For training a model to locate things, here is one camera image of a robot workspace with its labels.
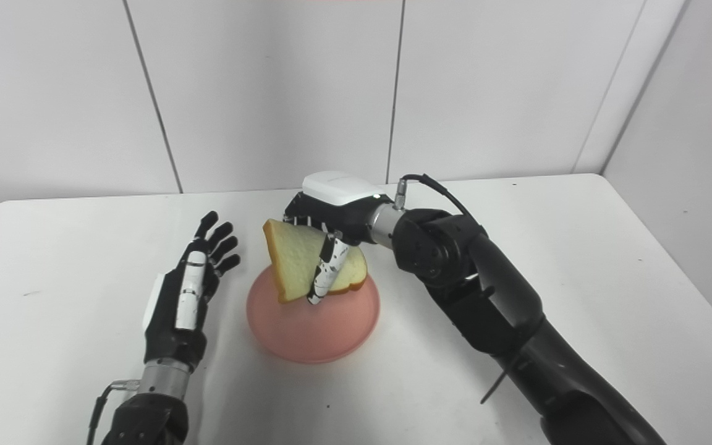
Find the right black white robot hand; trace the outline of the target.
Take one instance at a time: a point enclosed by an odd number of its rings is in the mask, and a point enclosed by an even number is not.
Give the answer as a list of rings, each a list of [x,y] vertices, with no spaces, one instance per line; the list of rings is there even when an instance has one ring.
[[[333,289],[349,251],[362,242],[392,248],[402,214],[385,192],[351,174],[329,170],[305,177],[282,220],[324,233],[308,301],[317,304]]]

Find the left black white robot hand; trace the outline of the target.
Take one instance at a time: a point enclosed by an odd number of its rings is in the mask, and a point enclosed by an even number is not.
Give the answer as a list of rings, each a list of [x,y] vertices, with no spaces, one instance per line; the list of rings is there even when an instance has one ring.
[[[144,363],[175,360],[194,371],[208,344],[203,327],[221,277],[240,265],[231,222],[217,211],[200,220],[175,267],[162,276],[153,314],[146,327]]]

